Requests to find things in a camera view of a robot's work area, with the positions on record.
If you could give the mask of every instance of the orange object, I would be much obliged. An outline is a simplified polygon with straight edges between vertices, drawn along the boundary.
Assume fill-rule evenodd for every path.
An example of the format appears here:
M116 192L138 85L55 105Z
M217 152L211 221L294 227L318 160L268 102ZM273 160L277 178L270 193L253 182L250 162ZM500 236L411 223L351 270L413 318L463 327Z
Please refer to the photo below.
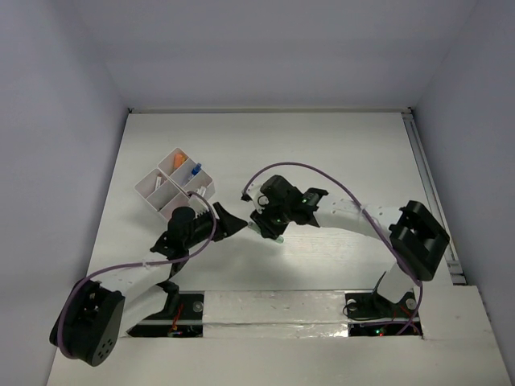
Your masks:
M177 170L179 166L181 166L184 161L186 161L186 158L182 154L176 154L174 157L174 170Z

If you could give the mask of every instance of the divided container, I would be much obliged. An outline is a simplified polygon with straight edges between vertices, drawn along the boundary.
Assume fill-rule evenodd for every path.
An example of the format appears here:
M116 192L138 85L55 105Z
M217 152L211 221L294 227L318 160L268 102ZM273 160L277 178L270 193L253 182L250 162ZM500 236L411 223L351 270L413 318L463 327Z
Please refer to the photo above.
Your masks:
M182 154L186 160L174 170L174 158L176 154ZM209 200L215 194L215 184L204 171L204 164L200 172L188 181L192 170L197 164L180 148L174 149L159 164L146 175L134 189L149 204L152 211L159 214L161 218L168 221L171 213L177 207L190 206L197 213L206 210L204 204L195 196L189 198L188 191L195 191L205 187L204 198ZM161 176L161 184L156 189L157 178Z

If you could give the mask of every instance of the gray wall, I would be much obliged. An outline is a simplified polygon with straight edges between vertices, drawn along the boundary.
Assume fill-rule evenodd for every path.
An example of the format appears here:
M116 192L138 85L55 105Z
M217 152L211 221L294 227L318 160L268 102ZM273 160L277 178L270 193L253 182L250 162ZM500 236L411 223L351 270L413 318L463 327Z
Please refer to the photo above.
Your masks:
M126 108L68 1L0 5L0 384L45 384Z
M481 0L416 108L469 282L515 379L515 2Z
M130 107L406 107L476 0L73 2Z

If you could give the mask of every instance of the white organizer tray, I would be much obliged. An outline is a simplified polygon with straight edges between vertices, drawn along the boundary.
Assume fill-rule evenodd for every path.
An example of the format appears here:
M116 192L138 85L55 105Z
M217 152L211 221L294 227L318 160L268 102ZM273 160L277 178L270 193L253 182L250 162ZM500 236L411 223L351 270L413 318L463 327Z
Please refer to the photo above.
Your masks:
M174 170L174 157L182 154L186 161ZM206 210L204 204L196 197L189 198L188 191L195 191L200 187L205 187L204 198L209 200L215 194L215 184L202 165L202 170L188 181L192 170L197 162L193 161L181 149L176 148L166 156L159 164L157 169L153 169L146 175L134 189L150 205L152 211L157 212L161 218L168 221L171 213L177 207L190 206L197 213ZM157 178L161 176L161 184L155 189Z

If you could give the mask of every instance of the wall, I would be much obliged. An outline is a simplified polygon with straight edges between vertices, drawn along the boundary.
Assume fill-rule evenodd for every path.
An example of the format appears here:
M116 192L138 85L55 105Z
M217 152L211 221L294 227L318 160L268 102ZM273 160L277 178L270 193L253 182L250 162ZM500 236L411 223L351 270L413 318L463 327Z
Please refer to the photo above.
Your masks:
M46 384L127 110L66 0L0 5L0 384Z
M73 2L130 107L406 107L476 0Z
M481 0L415 110L470 283L515 379L515 2Z

